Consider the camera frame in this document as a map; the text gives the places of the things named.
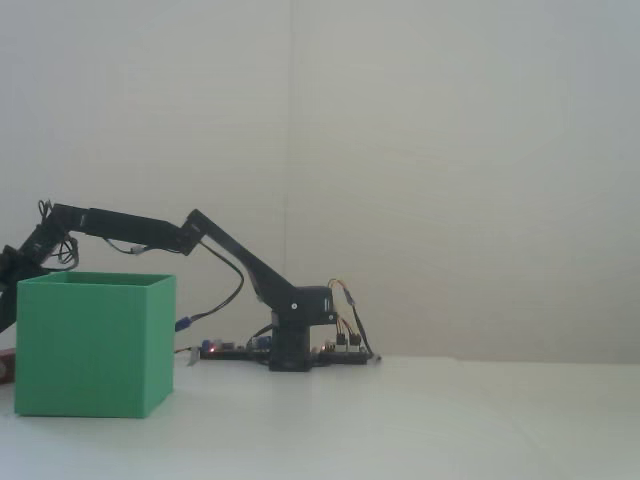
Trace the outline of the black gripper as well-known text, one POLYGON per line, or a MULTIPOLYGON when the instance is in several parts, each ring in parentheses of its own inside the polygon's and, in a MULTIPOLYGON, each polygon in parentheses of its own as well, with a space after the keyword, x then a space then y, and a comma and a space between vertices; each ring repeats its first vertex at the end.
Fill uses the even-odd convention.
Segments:
POLYGON ((6 245, 1 252, 0 332, 16 322, 17 281, 48 273, 43 267, 55 246, 50 227, 37 226, 19 249, 6 245))

